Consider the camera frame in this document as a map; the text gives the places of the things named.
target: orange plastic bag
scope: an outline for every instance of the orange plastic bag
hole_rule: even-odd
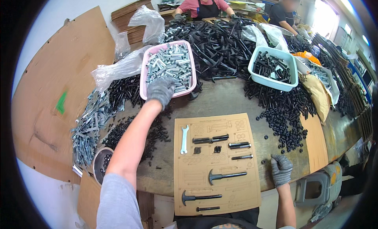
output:
[[[313,61],[314,63],[316,63],[319,66],[321,66],[319,59],[317,59],[316,57],[314,57],[314,55],[312,55],[310,52],[307,52],[307,51],[296,52],[295,54],[292,54],[292,55],[308,58],[310,61]]]

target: brown paper bag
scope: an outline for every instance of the brown paper bag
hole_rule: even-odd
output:
[[[323,83],[314,75],[298,74],[298,78],[310,94],[320,120],[325,122],[332,102]]]

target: work table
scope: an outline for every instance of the work table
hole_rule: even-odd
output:
[[[187,96],[172,99],[173,113],[171,119],[163,117],[163,126],[167,128],[171,142],[160,142],[156,144],[157,149],[153,152],[151,167],[149,160],[143,161],[137,171],[137,190],[150,192],[158,195],[173,196],[173,129],[175,118],[196,118],[206,116],[219,116],[235,113],[247,113],[251,124],[254,147],[256,149],[258,174],[260,178],[260,189],[266,191],[274,188],[271,178],[271,165],[268,160],[261,164],[263,159],[270,159],[270,155],[280,154],[278,149],[278,137],[273,136],[271,128],[265,120],[257,121],[263,108],[258,107],[258,100],[249,100],[244,96],[244,80],[231,79],[219,80],[216,83],[203,81],[203,91],[192,101]],[[136,115],[139,108],[132,108],[130,102],[126,102],[125,111],[117,113],[116,123],[122,117]],[[340,117],[339,112],[330,110],[323,128],[325,143],[327,146],[328,161],[333,162],[348,149],[350,149],[361,137],[358,124],[347,116]],[[303,141],[303,152],[297,150],[285,153],[293,163],[291,180],[298,180],[310,173],[309,155],[306,143]]]

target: green mark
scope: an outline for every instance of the green mark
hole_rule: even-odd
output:
[[[58,103],[56,104],[56,109],[58,109],[60,114],[64,113],[64,101],[66,100],[67,91],[65,91],[60,97]]]

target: person in pink shirt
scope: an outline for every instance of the person in pink shirt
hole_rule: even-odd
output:
[[[203,18],[218,17],[220,10],[225,11],[231,18],[235,17],[234,10],[224,0],[184,0],[176,9],[175,20],[182,20],[182,13],[190,11],[194,21]]]

